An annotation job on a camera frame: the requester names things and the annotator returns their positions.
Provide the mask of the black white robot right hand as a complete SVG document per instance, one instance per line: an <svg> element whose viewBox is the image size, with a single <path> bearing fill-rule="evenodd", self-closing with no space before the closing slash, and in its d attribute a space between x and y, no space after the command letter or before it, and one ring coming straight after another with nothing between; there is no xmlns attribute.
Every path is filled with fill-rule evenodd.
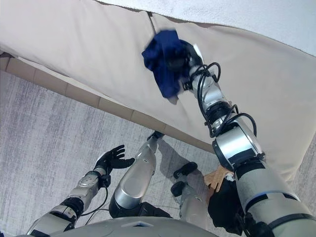
<svg viewBox="0 0 316 237"><path fill-rule="evenodd" d="M174 50L167 59L167 68L172 72L182 74L183 83L189 84L193 81L193 73L190 70L203 65L202 58L198 55L194 46L184 40L180 40L181 48Z"/></svg>

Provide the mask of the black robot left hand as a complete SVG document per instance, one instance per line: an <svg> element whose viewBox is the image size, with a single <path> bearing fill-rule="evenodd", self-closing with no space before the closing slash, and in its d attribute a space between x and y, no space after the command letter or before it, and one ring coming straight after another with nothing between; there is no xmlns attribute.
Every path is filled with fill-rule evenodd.
<svg viewBox="0 0 316 237"><path fill-rule="evenodd" d="M111 174L113 169L124 169L130 167L135 158L124 159L125 146L119 145L99 157L93 170L103 170L102 174Z"/></svg>

